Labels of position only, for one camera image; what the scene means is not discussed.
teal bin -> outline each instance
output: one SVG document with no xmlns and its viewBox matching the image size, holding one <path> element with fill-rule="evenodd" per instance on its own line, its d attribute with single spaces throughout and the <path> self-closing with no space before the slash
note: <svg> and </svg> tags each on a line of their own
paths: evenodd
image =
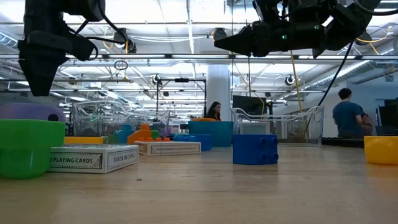
<svg viewBox="0 0 398 224">
<path fill-rule="evenodd" d="M 234 123 L 232 121 L 189 121 L 189 134 L 210 134 L 212 147 L 230 147 Z"/>
</svg>

computer monitor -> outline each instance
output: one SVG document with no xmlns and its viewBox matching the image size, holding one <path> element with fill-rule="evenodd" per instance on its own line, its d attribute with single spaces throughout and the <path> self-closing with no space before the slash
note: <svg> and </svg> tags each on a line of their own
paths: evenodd
<svg viewBox="0 0 398 224">
<path fill-rule="evenodd" d="M 267 113 L 267 99 L 266 98 L 261 98 L 264 101 L 264 112 L 263 114 Z M 262 115 L 262 107 L 263 103 L 262 101 L 254 96 L 254 97 L 249 97 L 249 96 L 233 96 L 232 97 L 233 101 L 233 108 L 241 108 L 246 112 L 247 114 L 250 115 Z"/>
</svg>

purple object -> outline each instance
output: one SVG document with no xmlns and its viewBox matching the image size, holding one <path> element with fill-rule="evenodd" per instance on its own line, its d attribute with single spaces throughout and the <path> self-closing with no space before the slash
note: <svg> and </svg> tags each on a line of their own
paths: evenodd
<svg viewBox="0 0 398 224">
<path fill-rule="evenodd" d="M 5 103 L 0 106 L 0 119 L 39 119 L 65 122 L 63 111 L 52 105 Z"/>
</svg>

green bowl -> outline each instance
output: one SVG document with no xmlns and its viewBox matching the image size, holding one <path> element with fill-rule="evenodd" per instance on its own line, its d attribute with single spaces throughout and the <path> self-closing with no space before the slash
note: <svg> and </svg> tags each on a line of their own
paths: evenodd
<svg viewBox="0 0 398 224">
<path fill-rule="evenodd" d="M 50 167 L 51 147 L 62 146 L 64 139 L 64 122 L 0 119 L 0 176 L 40 177 Z"/>
</svg>

desk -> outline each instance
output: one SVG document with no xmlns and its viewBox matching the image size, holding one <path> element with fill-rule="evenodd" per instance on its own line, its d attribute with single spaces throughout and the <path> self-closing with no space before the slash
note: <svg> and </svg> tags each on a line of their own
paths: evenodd
<svg viewBox="0 0 398 224">
<path fill-rule="evenodd" d="M 141 156 L 105 175 L 0 179 L 1 223 L 397 223 L 398 166 L 368 165 L 362 149 L 280 147 L 279 155 L 277 165 L 242 166 L 216 148 Z"/>
</svg>

